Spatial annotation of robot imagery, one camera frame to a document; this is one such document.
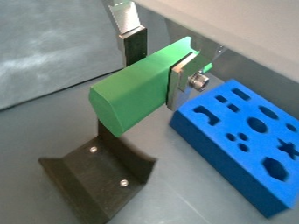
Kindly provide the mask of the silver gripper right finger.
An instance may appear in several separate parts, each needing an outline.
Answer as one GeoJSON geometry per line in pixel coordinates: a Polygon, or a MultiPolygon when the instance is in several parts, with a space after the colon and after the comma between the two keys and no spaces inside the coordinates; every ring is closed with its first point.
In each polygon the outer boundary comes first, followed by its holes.
{"type": "Polygon", "coordinates": [[[187,54],[171,66],[168,74],[167,107],[175,111],[190,99],[191,91],[202,92],[210,84],[204,75],[212,68],[214,60],[226,52],[224,45],[207,38],[187,41],[187,54]]]}

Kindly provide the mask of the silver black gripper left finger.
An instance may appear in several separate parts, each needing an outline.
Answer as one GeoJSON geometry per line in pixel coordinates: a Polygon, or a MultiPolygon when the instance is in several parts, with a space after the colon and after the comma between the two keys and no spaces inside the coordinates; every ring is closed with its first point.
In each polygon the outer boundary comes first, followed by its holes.
{"type": "Polygon", "coordinates": [[[141,26],[132,0],[104,0],[116,30],[117,47],[128,67],[147,56],[147,28],[141,26]]]}

